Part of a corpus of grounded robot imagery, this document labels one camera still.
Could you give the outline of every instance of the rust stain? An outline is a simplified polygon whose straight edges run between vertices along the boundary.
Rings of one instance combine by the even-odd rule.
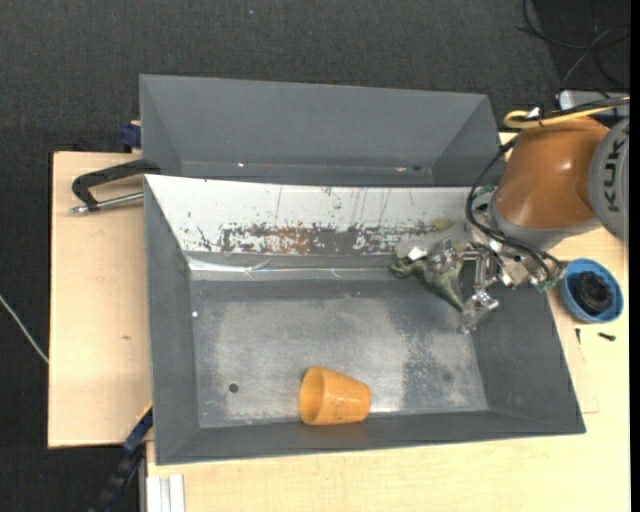
[[[222,252],[243,254],[296,254],[360,256],[393,253],[406,237],[424,236],[438,227],[415,222],[394,227],[348,227],[333,224],[274,227],[262,224],[222,225],[220,236],[212,243]]]

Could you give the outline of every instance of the orange cup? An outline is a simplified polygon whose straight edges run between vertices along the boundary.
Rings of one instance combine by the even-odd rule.
[[[341,373],[312,366],[300,386],[300,417],[307,425],[358,423],[369,414],[366,384]]]

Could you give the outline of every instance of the wire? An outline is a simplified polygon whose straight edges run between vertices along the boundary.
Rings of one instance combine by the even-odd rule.
[[[607,91],[601,91],[599,89],[594,89],[593,92],[597,92],[600,96],[602,96],[605,99],[611,99],[611,95],[607,92]],[[618,121],[620,121],[620,111],[618,110],[618,107],[613,109],[613,124],[617,124]]]
[[[13,319],[16,321],[16,323],[18,324],[18,327],[20,327],[20,329],[22,329],[22,332],[24,333],[24,335],[26,336],[27,340],[29,340],[29,343],[31,343],[31,346],[35,349],[35,351],[38,353],[38,355],[42,358],[42,360],[49,364],[49,358],[47,357],[47,355],[44,353],[44,351],[40,348],[40,345],[38,345],[38,343],[36,342],[35,339],[33,339],[33,336],[31,336],[31,334],[29,333],[29,331],[27,331],[27,328],[24,326],[24,324],[22,323],[22,320],[20,320],[20,317],[16,314],[16,312],[13,310],[13,308],[11,306],[9,306],[9,304],[7,303],[6,300],[4,300],[4,297],[0,294],[0,303],[5,307],[5,309],[9,312],[9,314],[13,317]]]
[[[478,222],[476,220],[476,218],[473,215],[473,200],[475,199],[476,190],[480,186],[480,183],[482,182],[484,177],[487,175],[489,170],[495,165],[495,163],[500,159],[500,157],[502,155],[504,155],[507,151],[509,151],[515,145],[517,138],[518,138],[518,136],[516,135],[509,142],[507,142],[506,144],[500,146],[500,148],[498,149],[498,152],[496,153],[496,155],[491,159],[491,161],[482,170],[482,172],[480,172],[480,174],[476,178],[476,181],[471,186],[471,190],[469,191],[469,195],[467,196],[467,200],[466,200],[466,203],[465,203],[465,216],[466,216],[467,220],[469,222],[471,222],[471,224],[473,224],[476,228],[478,228],[486,236],[497,240],[498,242],[502,243],[503,245],[507,245],[507,246],[512,247],[514,249],[518,249],[518,250],[526,252],[529,256],[531,256],[536,261],[536,263],[538,263],[538,265],[540,265],[542,267],[542,269],[545,271],[546,275],[548,277],[550,277],[552,275],[552,273],[551,273],[549,267],[547,266],[547,264],[544,262],[544,260],[545,259],[551,260],[558,267],[558,269],[562,269],[563,265],[562,265],[562,263],[560,263],[560,261],[556,257],[552,256],[551,254],[549,254],[548,252],[546,252],[544,250],[541,250],[541,249],[538,249],[537,247],[534,247],[531,244],[523,242],[522,240],[518,240],[518,239],[513,238],[513,237],[511,237],[511,236],[509,236],[509,235],[507,235],[507,234],[505,234],[505,233],[503,233],[501,231],[495,230],[493,228],[490,228],[489,226],[481,224],[480,222]]]
[[[621,105],[628,105],[630,103],[631,96],[625,96],[624,98],[605,98],[603,100],[577,105],[566,110],[555,110],[544,117],[536,117],[534,119],[527,119],[529,112],[525,110],[514,110],[504,117],[503,122],[509,128],[518,129],[549,126],[568,121],[569,119],[590,116],[606,110],[616,109]]]
[[[533,22],[531,21],[531,17],[529,16],[529,12],[527,10],[527,4],[528,4],[527,0],[522,0],[522,13],[523,13],[525,21],[527,22],[527,28],[517,27],[518,30],[520,30],[521,32],[524,32],[526,34],[529,34],[529,35],[532,35],[534,37],[537,37],[538,39],[542,39],[543,41],[545,41],[547,43],[555,44],[556,46],[561,46],[563,48],[570,48],[572,50],[586,50],[591,46],[591,43],[589,43],[588,45],[580,45],[580,44],[567,43],[565,41],[560,41],[559,39],[555,39],[555,38],[545,34],[541,30],[537,29],[534,26]],[[593,5],[593,2],[591,3],[591,11],[593,13],[592,16],[593,16],[593,19],[594,19],[592,32],[595,35],[598,32],[598,26],[597,26],[597,23],[595,21],[595,6]],[[630,27],[631,25],[630,24],[617,25],[616,27],[620,28],[621,26]],[[622,37],[622,38],[620,38],[618,40],[611,41],[611,42],[609,42],[607,44],[603,44],[603,45],[599,46],[598,48],[599,49],[609,48],[610,46],[618,44],[621,41],[624,41],[628,37],[629,37],[629,34],[625,35],[624,37]]]
[[[566,87],[566,82],[569,79],[569,77],[575,72],[576,68],[578,68],[578,66],[591,54],[592,59],[596,65],[596,67],[598,68],[598,71],[600,71],[600,73],[602,74],[602,76],[604,76],[607,80],[609,80],[612,84],[616,85],[617,87],[619,87],[620,89],[624,89],[624,84],[622,83],[621,80],[618,80],[617,78],[613,77],[610,73],[608,73],[604,67],[602,66],[602,62],[600,61],[600,55],[599,55],[599,51],[603,50],[605,48],[610,48],[612,46],[617,45],[618,43],[621,43],[622,41],[625,41],[627,39],[629,39],[631,37],[631,24],[626,23],[626,24],[621,24],[621,25],[615,25],[607,30],[605,30],[604,32],[600,32],[600,29],[598,27],[598,20],[596,17],[596,9],[595,9],[595,2],[593,0],[591,0],[589,2],[589,7],[590,7],[590,11],[591,11],[591,20],[592,20],[592,28],[591,28],[591,32],[594,36],[594,39],[588,44],[588,45],[580,45],[580,44],[574,44],[574,43],[568,43],[566,41],[561,41],[559,39],[555,39],[553,37],[550,37],[548,34],[542,32],[540,29],[538,29],[537,27],[534,26],[533,22],[531,21],[531,17],[529,16],[529,11],[527,9],[528,6],[528,2],[527,0],[522,0],[522,14],[524,17],[524,20],[527,24],[527,27],[517,27],[518,30],[532,35],[534,37],[537,37],[538,39],[541,39],[547,43],[556,45],[556,46],[560,46],[562,48],[569,48],[571,50],[582,50],[584,51],[584,53],[578,58],[578,60],[573,64],[573,66],[571,66],[571,69],[569,70],[569,72],[567,72],[565,74],[564,80],[563,80],[563,87]],[[613,41],[609,41],[606,44],[600,44],[602,39],[604,39],[606,36],[608,36],[611,32],[613,32],[614,30],[619,30],[622,28],[626,28],[628,29],[628,33],[624,34],[623,36],[614,39]]]
[[[615,41],[611,42],[608,46],[613,46],[614,44],[618,44],[622,41],[624,41],[627,37],[631,37],[631,25],[630,24],[624,24],[624,25],[615,25],[607,30],[605,30],[604,32],[602,32],[598,37],[596,37],[591,44],[585,48],[584,53],[580,56],[580,58],[573,64],[573,66],[571,66],[571,68],[569,69],[569,71],[567,71],[567,73],[564,75],[564,78],[562,79],[562,83],[564,85],[566,85],[567,81],[569,80],[569,77],[575,72],[575,70],[578,68],[578,66],[584,61],[584,59],[586,59],[592,51],[597,51],[600,50],[601,47],[598,46],[598,43],[604,39],[605,37],[607,37],[611,32],[613,32],[614,30],[619,30],[622,28],[626,28],[629,30],[629,32],[627,34],[625,34],[624,37],[618,38]]]

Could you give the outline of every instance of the gray bin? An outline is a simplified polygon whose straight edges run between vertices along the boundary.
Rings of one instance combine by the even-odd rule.
[[[584,432],[545,295],[492,289],[500,309],[462,335],[388,271],[400,241],[464,218],[459,185],[496,151],[486,98],[142,86],[145,158],[200,177],[145,179],[159,464]],[[364,423],[300,422],[315,364],[369,385]]]

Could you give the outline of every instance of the wooden table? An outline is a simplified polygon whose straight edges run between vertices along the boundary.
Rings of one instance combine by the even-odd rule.
[[[49,446],[122,443],[151,398],[142,208],[89,216],[73,179],[138,155],[56,153],[53,161]],[[140,179],[97,189],[139,190]],[[610,324],[550,301],[587,433],[406,449],[156,466],[184,475],[187,510],[603,511],[630,507],[628,251],[604,229],[567,239],[561,259],[595,259],[624,288]],[[581,329],[581,345],[575,328]],[[598,332],[616,336],[615,342]]]

